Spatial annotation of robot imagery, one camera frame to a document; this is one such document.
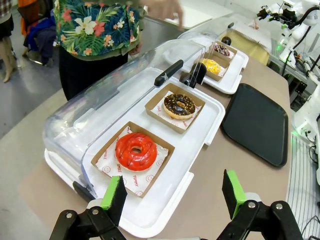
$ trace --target person's hand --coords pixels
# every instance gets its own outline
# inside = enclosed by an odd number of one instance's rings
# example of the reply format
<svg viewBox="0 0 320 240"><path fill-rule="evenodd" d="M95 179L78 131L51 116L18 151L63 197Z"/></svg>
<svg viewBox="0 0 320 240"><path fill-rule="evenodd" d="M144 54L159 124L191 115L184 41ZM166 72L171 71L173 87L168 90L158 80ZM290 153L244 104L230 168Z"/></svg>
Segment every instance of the person's hand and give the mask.
<svg viewBox="0 0 320 240"><path fill-rule="evenodd" d="M183 30L184 11L179 0L140 0L142 5L148 7L148 15L155 19L179 19L179 28Z"/></svg>
<svg viewBox="0 0 320 240"><path fill-rule="evenodd" d="M137 45L134 49L132 49L131 51L129 51L129 55L130 55L130 56L134 56L134 55L139 54L139 53L140 53L140 50L141 50L141 47L142 47L142 42L140 41L140 42L138 43L138 45Z"/></svg>

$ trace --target food display case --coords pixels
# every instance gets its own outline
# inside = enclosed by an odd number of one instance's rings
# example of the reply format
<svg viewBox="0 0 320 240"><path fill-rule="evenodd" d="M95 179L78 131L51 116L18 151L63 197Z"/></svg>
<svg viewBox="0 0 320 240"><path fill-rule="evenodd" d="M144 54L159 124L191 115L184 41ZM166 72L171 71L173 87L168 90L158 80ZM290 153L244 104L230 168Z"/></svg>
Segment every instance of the food display case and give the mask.
<svg viewBox="0 0 320 240"><path fill-rule="evenodd" d="M166 56L177 46L187 51L176 52L176 62L168 62ZM92 199L103 198L111 179L94 166L93 160L127 125L168 146L169 159L146 194L128 191L119 226L136 237L153 237L165 227L193 179L190 168L199 151L212 143L224 118L220 102L186 85L188 81L180 81L186 74L196 77L196 67L185 68L185 63L194 61L195 56L197 63L204 53L205 47L195 42L168 41L108 74L46 121L43 139L47 164L71 188ZM150 101L161 99L166 89L194 97L201 105L184 131L147 112Z"/></svg>
<svg viewBox="0 0 320 240"><path fill-rule="evenodd" d="M237 20L232 14L213 19L189 31L184 32L178 37L178 39L189 40L194 43L203 45L205 47L205 53L212 54L212 46L215 44L217 39L228 36L228 33L233 30L232 27L234 26L236 21ZM183 51L183 47L184 46L179 46L179 49L177 51ZM236 54L232 58L232 61L230 61L223 77L219 77L217 80L213 79L209 75L206 75L203 79L203 82L222 93L232 95L238 89L238 86L242 79L242 70L246 68L249 57L245 53L235 49L234 47L229 46L229 48L230 51L236 52ZM201 55L200 52L196 56L194 56L193 59L185 63L185 70L190 69L193 61L195 61L195 59L199 55ZM172 57L167 57L167 60L171 63Z"/></svg>

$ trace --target floral shirt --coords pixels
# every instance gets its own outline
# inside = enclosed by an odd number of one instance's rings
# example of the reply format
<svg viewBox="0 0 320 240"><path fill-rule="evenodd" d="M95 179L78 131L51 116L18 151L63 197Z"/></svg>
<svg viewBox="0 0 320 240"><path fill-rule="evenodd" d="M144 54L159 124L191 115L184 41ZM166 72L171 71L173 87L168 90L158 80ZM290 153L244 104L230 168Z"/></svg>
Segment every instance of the floral shirt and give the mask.
<svg viewBox="0 0 320 240"><path fill-rule="evenodd" d="M110 57L139 41L140 15L128 5L55 0L54 15L58 41L75 57Z"/></svg>

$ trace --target donut hole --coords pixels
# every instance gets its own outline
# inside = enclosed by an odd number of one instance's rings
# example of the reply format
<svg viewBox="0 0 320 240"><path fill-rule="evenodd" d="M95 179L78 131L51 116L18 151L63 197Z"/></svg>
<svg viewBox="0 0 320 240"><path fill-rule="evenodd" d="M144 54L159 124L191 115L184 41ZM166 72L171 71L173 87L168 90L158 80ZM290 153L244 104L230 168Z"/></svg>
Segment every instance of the donut hole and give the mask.
<svg viewBox="0 0 320 240"><path fill-rule="evenodd" d="M178 104L179 107L184 108L186 106L185 103L183 103L182 101L177 101L176 104Z"/></svg>
<svg viewBox="0 0 320 240"><path fill-rule="evenodd" d="M142 152L142 148L139 147L139 146L133 146L133 147L131 148L131 151L134 152L134 153L136 153L136 154L140 154L140 153Z"/></svg>

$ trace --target yellow frosted donut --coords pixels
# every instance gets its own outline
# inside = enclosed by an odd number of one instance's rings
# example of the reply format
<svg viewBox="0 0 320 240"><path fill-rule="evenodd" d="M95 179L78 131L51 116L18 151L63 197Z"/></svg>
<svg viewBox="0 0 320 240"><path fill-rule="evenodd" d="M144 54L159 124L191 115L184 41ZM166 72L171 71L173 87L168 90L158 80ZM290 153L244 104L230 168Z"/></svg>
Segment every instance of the yellow frosted donut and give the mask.
<svg viewBox="0 0 320 240"><path fill-rule="evenodd" d="M217 75L221 72L221 66L212 59L204 58L201 63L205 65L207 71L213 74Z"/></svg>

